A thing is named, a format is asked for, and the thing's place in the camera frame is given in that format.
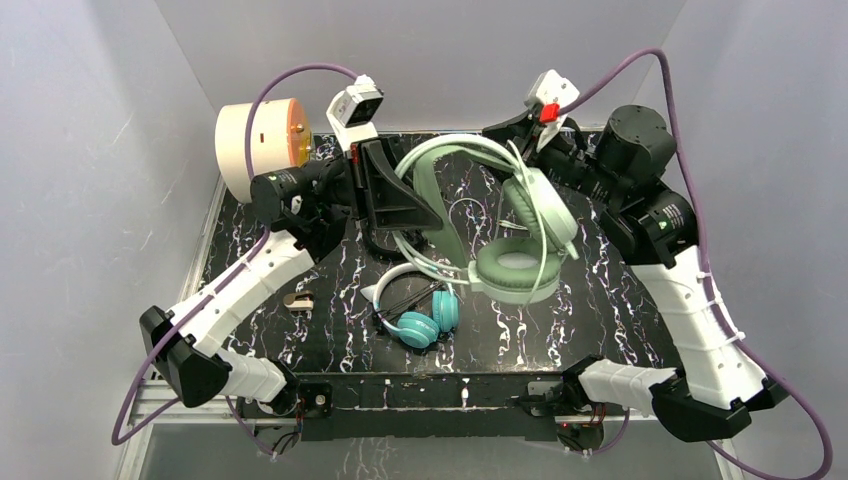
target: mint green headphones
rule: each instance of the mint green headphones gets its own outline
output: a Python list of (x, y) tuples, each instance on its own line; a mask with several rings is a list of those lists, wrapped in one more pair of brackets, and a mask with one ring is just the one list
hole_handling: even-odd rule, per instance
[[(470, 149), (470, 144), (496, 155)], [(436, 179), (435, 164), (443, 156), (463, 152), (478, 163), (513, 173), (503, 183), (503, 196), (515, 211), (530, 237), (495, 239), (469, 261), (465, 245), (452, 225)], [(556, 189), (538, 169), (528, 168), (518, 156), (503, 146), (477, 135), (443, 135), (422, 143), (404, 157), (395, 169), (403, 178), (412, 169), (413, 188), (442, 218), (440, 230), (424, 231), (424, 236), (451, 265), (443, 265), (412, 249), (403, 237), (395, 233), (400, 251), (420, 271), (433, 278), (454, 284), (470, 285), (472, 291), (513, 304), (534, 303), (552, 295), (559, 286), (559, 274), (564, 258), (578, 258), (572, 243), (577, 234), (577, 222), (565, 206)], [(525, 265), (518, 265), (516, 257)], [(450, 272), (448, 275), (437, 273)]]

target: white wall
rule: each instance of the white wall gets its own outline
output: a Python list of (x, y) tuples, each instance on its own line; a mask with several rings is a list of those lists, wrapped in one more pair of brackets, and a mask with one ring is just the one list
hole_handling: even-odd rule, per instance
[[(829, 478), (848, 478), (848, 5), (779, 3), (689, 0), (664, 48), (719, 286), (748, 342), (827, 419)], [(665, 112), (662, 98), (653, 69), (637, 101)], [(782, 476), (821, 458), (791, 401), (734, 443)]]
[[(536, 77), (556, 68), (588, 88), (636, 48), (665, 39), (684, 0), (280, 2), (156, 0), (215, 109), (253, 101), (279, 72), (327, 61), (371, 75), (387, 96), (382, 130), (480, 129), (523, 110)], [(577, 111), (603, 124), (636, 94), (640, 65)], [(346, 80), (301, 74), (274, 98), (297, 97), (314, 127)]]
[(217, 177), (215, 113), (152, 0), (0, 2), (0, 477), (106, 479)]

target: red clip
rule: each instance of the red clip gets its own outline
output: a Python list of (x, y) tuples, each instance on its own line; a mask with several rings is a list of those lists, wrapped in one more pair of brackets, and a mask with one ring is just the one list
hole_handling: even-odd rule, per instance
[(539, 121), (542, 123), (551, 123), (559, 116), (559, 104), (549, 103), (542, 107), (542, 113), (539, 114)]

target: small metal object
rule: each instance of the small metal object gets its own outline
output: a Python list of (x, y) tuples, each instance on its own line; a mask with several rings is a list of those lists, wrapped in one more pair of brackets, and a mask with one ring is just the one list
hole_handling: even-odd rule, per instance
[(283, 305), (290, 312), (306, 312), (315, 306), (315, 294), (309, 290), (294, 292), (283, 297)]

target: metal frame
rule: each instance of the metal frame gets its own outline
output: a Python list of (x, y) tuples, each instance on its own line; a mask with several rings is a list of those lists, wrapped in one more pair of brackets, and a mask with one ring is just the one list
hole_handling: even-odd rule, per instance
[[(223, 178), (219, 176), (218, 184), (215, 187), (215, 193), (212, 196), (212, 201), (209, 206), (209, 212), (206, 214), (206, 219), (203, 222), (200, 232), (200, 238), (197, 242), (194, 261), (191, 264), (189, 272), (186, 275), (185, 283), (183, 284), (180, 294), (181, 300), (192, 295), (200, 286), (203, 269), (206, 265), (206, 259), (209, 255), (209, 250), (212, 247), (212, 235), (215, 231), (215, 226), (217, 225), (218, 212), (221, 209), (225, 192), (226, 185), (224, 184)], [(147, 414), (153, 412), (156, 408), (160, 407), (173, 397), (174, 394), (166, 382), (156, 379), (146, 380), (139, 388), (138, 395), (133, 402), (133, 407), (129, 416), (129, 424), (134, 425), (139, 419), (144, 418)], [(555, 422), (560, 423), (582, 420), (585, 420), (585, 417), (561, 416), (554, 418)], [(610, 416), (607, 417), (605, 421), (616, 423), (622, 422), (623, 420), (624, 417), (622, 416)], [(641, 414), (636, 412), (631, 415), (631, 421), (656, 421), (656, 417), (643, 417)], [(197, 408), (186, 408), (178, 403), (151, 422), (151, 425), (223, 423), (234, 423), (233, 415), (230, 412), (224, 397), (216, 397), (211, 402)], [(249, 423), (263, 426), (293, 426), (294, 420), (269, 418), (251, 420)], [(152, 428), (145, 428), (127, 441), (121, 456), (117, 474), (115, 476), (117, 480), (138, 480), (141, 478), (141, 471), (144, 466), (151, 436), (153, 434), (152, 430)], [(735, 449), (733, 448), (733, 443), (730, 440), (719, 441), (718, 443), (731, 455), (736, 454)], [(744, 480), (742, 471), (738, 467), (731, 464), (717, 453), (715, 454), (715, 457), (723, 480)]]

